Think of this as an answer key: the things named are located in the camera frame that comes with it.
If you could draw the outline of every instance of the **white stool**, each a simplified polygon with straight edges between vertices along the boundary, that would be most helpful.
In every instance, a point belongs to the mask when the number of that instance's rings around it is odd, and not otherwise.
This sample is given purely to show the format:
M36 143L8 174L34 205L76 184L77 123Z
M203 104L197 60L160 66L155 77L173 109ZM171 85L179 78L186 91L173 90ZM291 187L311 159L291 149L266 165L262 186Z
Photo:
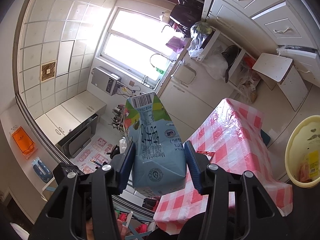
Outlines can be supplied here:
M278 84L293 110L298 109L308 89L294 67L293 59L262 53L252 69L262 74L261 78L271 90Z

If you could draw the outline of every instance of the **silver screw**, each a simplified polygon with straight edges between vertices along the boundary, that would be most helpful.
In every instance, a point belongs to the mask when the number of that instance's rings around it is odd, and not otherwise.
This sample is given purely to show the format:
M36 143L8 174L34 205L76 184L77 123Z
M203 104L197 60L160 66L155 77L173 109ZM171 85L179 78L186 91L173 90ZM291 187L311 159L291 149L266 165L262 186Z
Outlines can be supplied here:
M253 177L253 173L252 173L251 171L246 171L246 172L244 173L244 175L245 175L246 177L248 177L248 178L252 178L252 177Z
M68 175L67 175L67 177L69 178L69 179L73 179L74 177L76 176L76 173L75 172L69 172L68 173Z
M103 171L110 171L112 169L112 166L110 164L106 164L102 166Z
M217 164L209 164L208 168L209 170L216 171L219 167Z

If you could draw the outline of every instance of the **plastic tablecloth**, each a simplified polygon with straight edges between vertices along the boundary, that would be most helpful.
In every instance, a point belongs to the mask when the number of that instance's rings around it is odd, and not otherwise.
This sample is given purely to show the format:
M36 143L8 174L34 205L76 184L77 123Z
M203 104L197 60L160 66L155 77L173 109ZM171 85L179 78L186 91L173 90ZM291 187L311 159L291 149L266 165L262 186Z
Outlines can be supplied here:
M283 216L292 211L292 186L273 179L268 150L260 136L263 113L230 98L223 99L189 138L197 152L214 152L211 163L227 172L252 171ZM208 196L193 187L187 170L186 187L161 197L154 220L170 235L178 234L188 219L205 212ZM229 208L234 208L229 194Z

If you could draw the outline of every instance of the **human hand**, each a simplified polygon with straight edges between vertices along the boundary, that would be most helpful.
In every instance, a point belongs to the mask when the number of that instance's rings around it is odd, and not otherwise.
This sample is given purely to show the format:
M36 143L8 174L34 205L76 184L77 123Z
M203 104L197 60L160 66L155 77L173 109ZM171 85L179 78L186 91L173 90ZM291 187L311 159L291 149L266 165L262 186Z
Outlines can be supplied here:
M124 240L125 235L127 234L127 227L125 227L119 219L117 220L117 225L121 240ZM87 240L94 240L92 218L86 222L85 227L87 231Z

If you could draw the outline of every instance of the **ceiling vent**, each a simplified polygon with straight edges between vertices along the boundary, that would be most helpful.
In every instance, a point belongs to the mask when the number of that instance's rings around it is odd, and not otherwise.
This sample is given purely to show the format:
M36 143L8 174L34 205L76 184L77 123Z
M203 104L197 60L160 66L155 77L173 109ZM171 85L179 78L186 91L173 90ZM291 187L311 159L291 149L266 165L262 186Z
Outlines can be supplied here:
M56 60L41 64L41 70L40 70L41 83L48 81L56 76L56 66L57 66Z

